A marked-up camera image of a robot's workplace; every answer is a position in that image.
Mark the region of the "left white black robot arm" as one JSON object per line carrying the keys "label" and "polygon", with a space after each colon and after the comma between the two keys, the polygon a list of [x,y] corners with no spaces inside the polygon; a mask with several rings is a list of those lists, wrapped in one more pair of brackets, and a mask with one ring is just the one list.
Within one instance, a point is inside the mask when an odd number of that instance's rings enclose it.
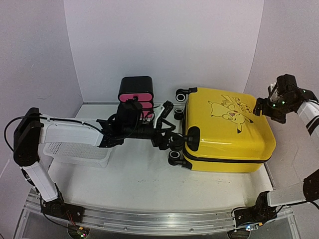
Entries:
{"label": "left white black robot arm", "polygon": [[56,161],[86,167],[107,166],[117,146],[127,138],[146,139],[160,150],[180,150],[186,137],[166,120],[172,106],[152,109],[153,120],[145,120],[139,104],[120,104],[108,119],[56,118],[30,108],[18,117],[13,134],[15,163],[26,180],[40,194],[40,210],[52,216],[80,222],[84,208],[65,202],[58,185],[51,179],[42,155]]}

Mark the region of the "yellow Pikachu hard-shell suitcase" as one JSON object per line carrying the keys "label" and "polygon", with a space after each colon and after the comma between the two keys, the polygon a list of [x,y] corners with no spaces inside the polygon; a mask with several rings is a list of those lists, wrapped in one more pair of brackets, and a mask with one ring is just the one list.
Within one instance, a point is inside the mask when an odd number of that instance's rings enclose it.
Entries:
{"label": "yellow Pikachu hard-shell suitcase", "polygon": [[276,140],[265,116],[253,114],[257,99],[249,94],[210,88],[178,89],[185,102],[175,118],[182,120],[183,143],[168,162],[204,172],[251,173],[273,155]]}

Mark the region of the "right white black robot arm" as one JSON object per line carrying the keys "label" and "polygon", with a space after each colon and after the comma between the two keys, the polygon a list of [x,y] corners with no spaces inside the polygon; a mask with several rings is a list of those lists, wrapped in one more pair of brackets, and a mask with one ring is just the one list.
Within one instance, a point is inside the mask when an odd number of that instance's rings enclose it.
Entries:
{"label": "right white black robot arm", "polygon": [[[275,158],[265,166],[273,189],[259,193],[254,205],[231,211],[235,230],[256,230],[275,220],[283,208],[314,205],[319,198],[319,168],[310,170],[308,163],[313,160],[308,159],[310,154],[303,148],[308,142],[311,152],[319,149],[319,101],[312,91],[299,87],[279,90],[272,85],[268,92],[268,97],[256,100],[255,115],[284,124],[287,114],[296,113],[300,120],[297,125],[290,123],[279,136]],[[310,174],[304,177],[302,169],[310,170]]]}

